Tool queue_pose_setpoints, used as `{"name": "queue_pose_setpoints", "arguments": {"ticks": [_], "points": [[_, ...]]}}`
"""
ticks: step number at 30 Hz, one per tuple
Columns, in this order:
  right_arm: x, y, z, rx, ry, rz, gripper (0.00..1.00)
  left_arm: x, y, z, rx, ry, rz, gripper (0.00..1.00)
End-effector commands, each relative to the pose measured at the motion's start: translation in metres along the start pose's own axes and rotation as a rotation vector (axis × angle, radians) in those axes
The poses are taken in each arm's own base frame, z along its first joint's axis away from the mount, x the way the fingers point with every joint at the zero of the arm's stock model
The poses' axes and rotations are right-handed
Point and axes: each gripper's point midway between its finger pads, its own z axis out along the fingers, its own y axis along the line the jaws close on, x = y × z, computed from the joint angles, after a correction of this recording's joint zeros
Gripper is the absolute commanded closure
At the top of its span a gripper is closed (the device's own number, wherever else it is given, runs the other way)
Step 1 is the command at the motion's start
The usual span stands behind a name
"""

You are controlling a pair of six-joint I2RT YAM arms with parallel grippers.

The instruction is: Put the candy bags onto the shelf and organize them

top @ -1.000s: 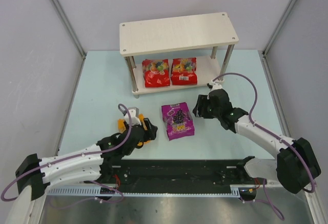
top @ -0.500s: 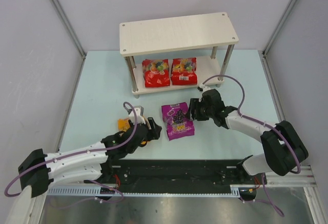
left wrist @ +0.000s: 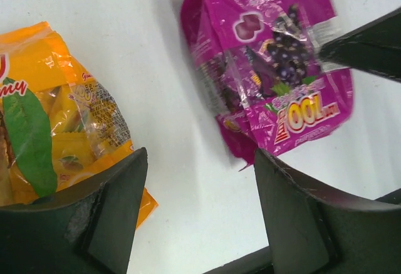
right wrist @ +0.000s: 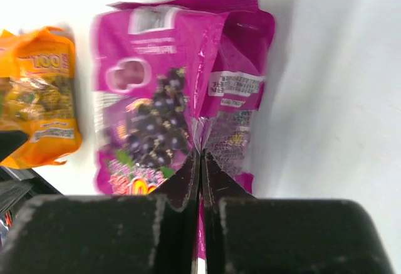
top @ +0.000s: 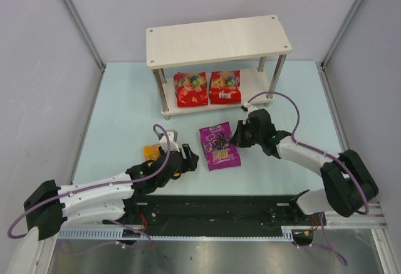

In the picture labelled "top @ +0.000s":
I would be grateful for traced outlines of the purple candy bag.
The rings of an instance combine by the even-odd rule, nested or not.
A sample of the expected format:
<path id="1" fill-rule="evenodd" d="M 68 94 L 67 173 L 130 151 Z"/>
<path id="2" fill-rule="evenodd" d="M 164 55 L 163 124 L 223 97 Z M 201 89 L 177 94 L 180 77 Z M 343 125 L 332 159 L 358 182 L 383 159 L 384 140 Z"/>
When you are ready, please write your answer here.
<path id="1" fill-rule="evenodd" d="M 229 122 L 204 127 L 199 133 L 209 171 L 241 166 L 237 148 L 230 143 L 232 134 Z"/>

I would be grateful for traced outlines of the red candy bag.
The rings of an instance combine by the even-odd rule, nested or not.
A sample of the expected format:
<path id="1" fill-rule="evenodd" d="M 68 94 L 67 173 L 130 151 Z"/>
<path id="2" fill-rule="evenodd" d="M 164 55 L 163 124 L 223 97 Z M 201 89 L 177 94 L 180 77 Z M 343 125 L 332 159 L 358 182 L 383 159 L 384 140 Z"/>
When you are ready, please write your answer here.
<path id="1" fill-rule="evenodd" d="M 208 104 L 205 72 L 176 73 L 174 88 L 178 107 L 200 107 Z"/>
<path id="2" fill-rule="evenodd" d="M 241 72 L 213 71 L 209 82 L 209 100 L 213 105 L 239 104 L 241 97 Z"/>

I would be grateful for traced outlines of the orange candy bag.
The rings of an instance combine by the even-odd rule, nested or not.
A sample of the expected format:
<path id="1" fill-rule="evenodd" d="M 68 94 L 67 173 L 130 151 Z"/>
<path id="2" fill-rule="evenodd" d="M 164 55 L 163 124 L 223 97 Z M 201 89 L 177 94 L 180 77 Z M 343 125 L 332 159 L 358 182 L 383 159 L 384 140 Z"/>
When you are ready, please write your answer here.
<path id="1" fill-rule="evenodd" d="M 160 153 L 160 144 L 146 145 L 143 148 L 145 161 L 156 161 L 162 154 Z"/>

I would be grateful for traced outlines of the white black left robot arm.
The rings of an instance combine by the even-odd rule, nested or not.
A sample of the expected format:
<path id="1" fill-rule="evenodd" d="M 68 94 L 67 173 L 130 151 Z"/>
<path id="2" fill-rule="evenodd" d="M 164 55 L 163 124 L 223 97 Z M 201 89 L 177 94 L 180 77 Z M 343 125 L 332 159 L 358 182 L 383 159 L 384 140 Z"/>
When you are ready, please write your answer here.
<path id="1" fill-rule="evenodd" d="M 137 198 L 155 192 L 170 180 L 197 169 L 199 156 L 189 144 L 156 161 L 145 161 L 93 184 L 57 186 L 43 182 L 24 202 L 28 229 L 37 227 L 39 239 L 54 236 L 61 228 L 107 221 L 131 223 L 138 214 Z"/>

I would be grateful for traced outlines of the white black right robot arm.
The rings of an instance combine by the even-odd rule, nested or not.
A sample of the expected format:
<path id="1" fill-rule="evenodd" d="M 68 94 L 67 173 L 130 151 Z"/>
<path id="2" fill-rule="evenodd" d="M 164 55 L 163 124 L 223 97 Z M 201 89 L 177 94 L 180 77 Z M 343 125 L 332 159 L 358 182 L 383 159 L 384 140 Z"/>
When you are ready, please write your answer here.
<path id="1" fill-rule="evenodd" d="M 305 215 L 335 211 L 345 218 L 367 208 L 378 186 L 361 157 L 348 149 L 339 154 L 302 144 L 285 130 L 276 130 L 265 109 L 243 107 L 246 118 L 239 120 L 230 143 L 238 148 L 259 145 L 267 156 L 294 162 L 321 177 L 323 188 L 306 190 L 292 203 Z"/>

